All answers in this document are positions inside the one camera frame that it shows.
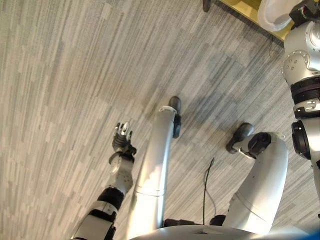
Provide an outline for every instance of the humanoid robot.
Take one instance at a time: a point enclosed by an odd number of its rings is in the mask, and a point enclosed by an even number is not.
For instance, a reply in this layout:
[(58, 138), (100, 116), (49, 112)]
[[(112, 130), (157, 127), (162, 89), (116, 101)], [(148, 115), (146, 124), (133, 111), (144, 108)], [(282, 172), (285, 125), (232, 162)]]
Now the humanoid robot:
[[(284, 41), (286, 59), (282, 74), (294, 101), (291, 125), (295, 151), (311, 161), (320, 199), (320, 19), (319, 2), (305, 0), (290, 14), (292, 31)], [(156, 113), (149, 145), (135, 183), (128, 214), (126, 239), (134, 240), (226, 240), (293, 239), (306, 234), (291, 232), (269, 235), (282, 197), (288, 149), (274, 132), (254, 133), (249, 123), (235, 131), (226, 149), (255, 159), (238, 191), (230, 200), (228, 213), (219, 225), (190, 221), (164, 222), (168, 160), (172, 138), (181, 127), (181, 101), (172, 97)], [(112, 240), (114, 221), (126, 193), (133, 185), (131, 170), (136, 149), (131, 144), (129, 123), (118, 124), (110, 157), (111, 174), (107, 188), (93, 203), (71, 239)]]

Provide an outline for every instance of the silver robot leg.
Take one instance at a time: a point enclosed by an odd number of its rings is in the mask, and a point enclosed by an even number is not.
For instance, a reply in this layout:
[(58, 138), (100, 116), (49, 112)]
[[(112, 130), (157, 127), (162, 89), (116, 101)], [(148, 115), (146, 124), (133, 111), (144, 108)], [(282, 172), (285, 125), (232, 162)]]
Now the silver robot leg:
[(272, 227), (284, 190), (288, 149), (272, 132), (247, 136), (232, 148), (255, 159), (255, 163), (233, 195), (222, 225), (266, 234)]
[(178, 125), (174, 124), (176, 117), (180, 120), (179, 110), (176, 109), (163, 106), (155, 116), (149, 145), (131, 199), (126, 239), (163, 226), (170, 146), (172, 138), (177, 137)]

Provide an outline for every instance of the floor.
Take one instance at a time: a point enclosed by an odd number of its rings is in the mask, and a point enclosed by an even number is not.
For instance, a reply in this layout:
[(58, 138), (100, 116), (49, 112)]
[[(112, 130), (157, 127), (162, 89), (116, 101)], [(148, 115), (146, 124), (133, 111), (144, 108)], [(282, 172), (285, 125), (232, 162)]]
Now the floor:
[[(295, 154), (283, 44), (218, 1), (0, 0), (0, 239), (68, 239), (105, 188), (117, 122), (130, 121), (137, 178), (153, 116), (182, 99), (165, 218), (202, 222), (203, 177), (216, 213), (253, 161), (225, 144), (244, 121), (286, 135), (275, 227), (318, 221), (311, 163)], [(116, 219), (123, 238), (132, 190)], [(206, 198), (208, 224), (215, 209)]]

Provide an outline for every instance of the black cable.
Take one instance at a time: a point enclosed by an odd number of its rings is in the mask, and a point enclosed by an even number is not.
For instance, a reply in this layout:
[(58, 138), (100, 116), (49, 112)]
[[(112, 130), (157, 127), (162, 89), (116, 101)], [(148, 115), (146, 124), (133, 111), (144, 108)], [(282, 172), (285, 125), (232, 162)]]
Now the black cable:
[(215, 157), (212, 158), (212, 160), (210, 162), (210, 165), (209, 165), (209, 168), (207, 169), (206, 177), (205, 177), (204, 192), (203, 192), (203, 212), (202, 212), (202, 223), (203, 223), (203, 225), (205, 225), (205, 202), (206, 202), (207, 181), (208, 181), (210, 168), (214, 164), (214, 162), (215, 162)]
[[(208, 172), (208, 169), (204, 172), (204, 175), (203, 175), (203, 186), (206, 184), (206, 175), (207, 175), (207, 172)], [(217, 207), (216, 207), (215, 200), (213, 199), (213, 197), (212, 197), (211, 194), (209, 193), (208, 189), (206, 189), (205, 191), (206, 191), (206, 194), (209, 196), (209, 198), (210, 198), (210, 200), (211, 200), (211, 202), (212, 202), (213, 209), (214, 209), (213, 216), (215, 217), (216, 214), (217, 214)]]

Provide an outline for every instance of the yellow surface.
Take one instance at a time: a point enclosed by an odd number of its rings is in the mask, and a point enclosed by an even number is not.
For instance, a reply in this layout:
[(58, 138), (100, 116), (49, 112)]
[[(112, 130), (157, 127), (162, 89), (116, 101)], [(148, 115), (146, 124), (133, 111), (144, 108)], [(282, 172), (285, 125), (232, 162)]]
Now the yellow surface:
[[(220, 1), (259, 25), (258, 9), (259, 9), (261, 0), (220, 0)], [(294, 23), (291, 21), (284, 29), (280, 31), (270, 31), (270, 33), (275, 37), (277, 37), (278, 39), (280, 39), (281, 41), (284, 41), (286, 35), (290, 32), (290, 29), (293, 24)]]

